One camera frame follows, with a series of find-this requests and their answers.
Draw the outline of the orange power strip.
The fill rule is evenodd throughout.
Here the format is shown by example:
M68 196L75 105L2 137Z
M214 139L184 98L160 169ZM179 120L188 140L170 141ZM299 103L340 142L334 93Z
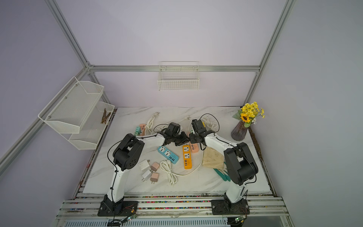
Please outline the orange power strip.
M184 169L192 169L192 157L191 157L191 147L190 145L184 145L182 147L183 151L183 166Z

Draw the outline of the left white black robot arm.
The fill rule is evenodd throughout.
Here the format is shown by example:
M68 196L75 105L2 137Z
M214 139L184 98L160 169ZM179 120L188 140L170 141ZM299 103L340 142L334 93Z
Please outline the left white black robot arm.
M113 151L113 159L109 161L113 165L114 171L109 191L104 196L104 202L114 205L124 199L129 170L138 164L143 149L166 146L170 143L174 143L175 146L188 143L190 138L180 130L180 127L177 123L170 123L161 131L148 136L135 136L128 133L121 141L112 145L109 150Z

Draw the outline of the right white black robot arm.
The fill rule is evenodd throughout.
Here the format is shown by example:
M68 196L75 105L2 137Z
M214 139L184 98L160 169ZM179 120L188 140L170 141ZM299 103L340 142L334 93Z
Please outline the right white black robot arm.
M216 132L207 130L201 120L193 119L191 125L193 132L189 138L192 143L202 144L223 155L227 174L231 179L225 201L231 205L239 203L247 191L247 185L257 182L259 172L249 146L244 142L236 144L220 139Z

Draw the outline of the blue power strip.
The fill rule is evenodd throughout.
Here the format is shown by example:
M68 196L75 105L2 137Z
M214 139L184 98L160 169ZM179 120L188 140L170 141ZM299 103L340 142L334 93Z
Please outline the blue power strip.
M171 150L169 150L165 146L160 146L158 149L159 154L169 160L172 164L176 164L179 161L179 157L174 154Z

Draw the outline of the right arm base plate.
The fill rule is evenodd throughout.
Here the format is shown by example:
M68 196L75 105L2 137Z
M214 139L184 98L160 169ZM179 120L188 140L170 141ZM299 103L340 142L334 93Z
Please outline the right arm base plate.
M230 203L226 200L211 201L213 215L249 215L250 209L246 199L236 203Z

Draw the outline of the pink charger plug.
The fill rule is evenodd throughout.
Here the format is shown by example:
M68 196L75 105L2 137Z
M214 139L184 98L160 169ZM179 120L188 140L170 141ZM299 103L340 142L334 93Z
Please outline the pink charger plug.
M156 172L159 168L160 168L160 164L157 162L154 162L151 166L150 166L151 170Z
M158 180L159 180L159 173L157 172L153 172L151 177L150 177L150 180L153 184L157 183Z

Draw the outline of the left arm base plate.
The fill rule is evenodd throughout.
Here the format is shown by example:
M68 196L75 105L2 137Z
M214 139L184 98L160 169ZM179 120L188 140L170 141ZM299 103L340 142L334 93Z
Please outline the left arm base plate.
M120 201L117 203L113 203L111 201L102 201L97 215L99 217L127 217L135 214L137 208L137 201Z

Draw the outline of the white charger plug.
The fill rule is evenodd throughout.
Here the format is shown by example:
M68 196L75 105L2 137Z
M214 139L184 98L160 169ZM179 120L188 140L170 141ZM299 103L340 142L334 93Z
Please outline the white charger plug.
M138 163L138 166L141 170L141 172L145 172L147 170L151 170L149 160L143 160L140 163Z
M147 170L145 173L142 174L142 181L147 181L152 176L152 171Z

